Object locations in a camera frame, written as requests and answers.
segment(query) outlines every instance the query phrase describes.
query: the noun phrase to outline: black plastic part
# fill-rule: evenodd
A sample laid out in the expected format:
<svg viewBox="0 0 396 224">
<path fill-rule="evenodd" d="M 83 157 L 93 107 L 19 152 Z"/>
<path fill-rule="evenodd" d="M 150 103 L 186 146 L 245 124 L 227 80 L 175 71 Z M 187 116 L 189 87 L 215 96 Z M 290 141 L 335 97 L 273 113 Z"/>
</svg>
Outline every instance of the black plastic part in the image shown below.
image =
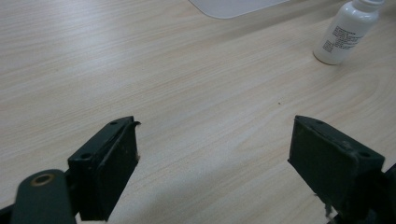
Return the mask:
<svg viewBox="0 0 396 224">
<path fill-rule="evenodd" d="M 12 210 L 14 209 L 14 204 L 7 206 L 5 208 L 2 208 L 0 210 L 0 223 L 1 224 L 7 224 L 11 222 L 11 215 L 12 215 Z"/>
<path fill-rule="evenodd" d="M 69 159 L 73 205 L 82 220 L 108 220 L 136 167 L 134 117 L 108 123 Z"/>
<path fill-rule="evenodd" d="M 350 223 L 367 217 L 385 158 L 332 126 L 296 116 L 290 164 L 327 205 Z"/>
<path fill-rule="evenodd" d="M 78 198 L 78 183 L 74 182 L 72 180 L 72 177 L 70 175 L 70 170 L 67 170 L 64 172 L 64 175 L 66 176 L 66 182 L 67 182 L 67 187 L 69 187 L 69 196 L 72 204 L 72 211 L 73 215 L 75 216 L 78 213 L 78 209 L 80 208 L 80 199 Z"/>
<path fill-rule="evenodd" d="M 377 222 L 377 215 L 376 212 L 373 210 L 369 210 L 369 213 L 367 215 L 367 218 L 364 220 L 344 220 L 340 216 L 336 216 L 333 220 L 329 221 L 327 224 L 390 224 L 393 222 L 389 223 L 383 223 L 383 222 Z"/>
<path fill-rule="evenodd" d="M 12 224 L 74 224 L 64 172 L 47 170 L 31 175 L 18 187 Z"/>
<path fill-rule="evenodd" d="M 396 223 L 396 164 L 374 183 L 371 204 L 376 211 L 376 223 Z"/>
</svg>

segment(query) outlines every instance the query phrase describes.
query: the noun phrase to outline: round hole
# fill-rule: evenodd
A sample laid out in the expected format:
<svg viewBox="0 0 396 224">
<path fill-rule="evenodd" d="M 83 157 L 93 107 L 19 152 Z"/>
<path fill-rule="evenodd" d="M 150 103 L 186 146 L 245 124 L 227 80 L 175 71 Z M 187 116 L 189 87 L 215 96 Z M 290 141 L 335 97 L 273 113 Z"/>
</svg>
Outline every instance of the round hole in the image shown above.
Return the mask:
<svg viewBox="0 0 396 224">
<path fill-rule="evenodd" d="M 370 157 L 370 154 L 368 154 L 367 152 L 360 152 L 359 155 L 363 157 Z"/>
<path fill-rule="evenodd" d="M 83 160 L 87 160 L 92 156 L 91 153 L 84 153 L 80 156 L 80 158 L 82 158 Z"/>
<path fill-rule="evenodd" d="M 32 180 L 31 185 L 33 187 L 40 187 L 46 185 L 52 181 L 53 177 L 55 177 L 55 175 L 53 174 L 40 175 Z"/>
</svg>

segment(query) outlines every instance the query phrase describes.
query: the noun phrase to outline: light wood grain surface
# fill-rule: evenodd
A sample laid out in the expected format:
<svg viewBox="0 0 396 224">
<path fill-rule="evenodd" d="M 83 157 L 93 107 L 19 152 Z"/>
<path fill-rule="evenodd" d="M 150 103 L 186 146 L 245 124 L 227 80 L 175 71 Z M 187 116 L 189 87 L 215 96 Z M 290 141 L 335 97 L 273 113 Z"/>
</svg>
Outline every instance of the light wood grain surface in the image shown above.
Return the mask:
<svg viewBox="0 0 396 224">
<path fill-rule="evenodd" d="M 329 66 L 312 49 L 344 3 L 216 20 L 187 0 L 3 1 L 0 206 L 133 115 L 141 161 L 109 223 L 326 223 L 287 163 L 295 115 L 396 162 L 396 3 Z"/>
</svg>

